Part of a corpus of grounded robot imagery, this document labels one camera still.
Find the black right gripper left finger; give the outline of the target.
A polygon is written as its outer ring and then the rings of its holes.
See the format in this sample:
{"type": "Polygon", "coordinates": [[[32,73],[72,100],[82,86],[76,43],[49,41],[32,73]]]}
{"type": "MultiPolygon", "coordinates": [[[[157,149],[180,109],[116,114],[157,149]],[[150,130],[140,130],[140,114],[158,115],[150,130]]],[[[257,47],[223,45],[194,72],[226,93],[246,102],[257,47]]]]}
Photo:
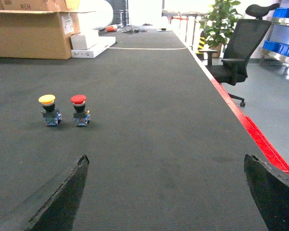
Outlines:
{"type": "Polygon", "coordinates": [[[0,231],[70,231],[85,188],[89,159],[82,155],[21,204],[0,217],[0,231]]]}

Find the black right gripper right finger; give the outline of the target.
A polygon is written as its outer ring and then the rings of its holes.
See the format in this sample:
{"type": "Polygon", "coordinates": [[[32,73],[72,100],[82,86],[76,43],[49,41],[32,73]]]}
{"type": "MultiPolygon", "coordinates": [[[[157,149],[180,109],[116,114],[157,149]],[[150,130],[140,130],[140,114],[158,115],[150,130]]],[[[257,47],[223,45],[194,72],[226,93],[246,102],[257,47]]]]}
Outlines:
{"type": "Polygon", "coordinates": [[[244,172],[268,230],[289,231],[289,174],[248,154],[244,159],[244,172]]]}

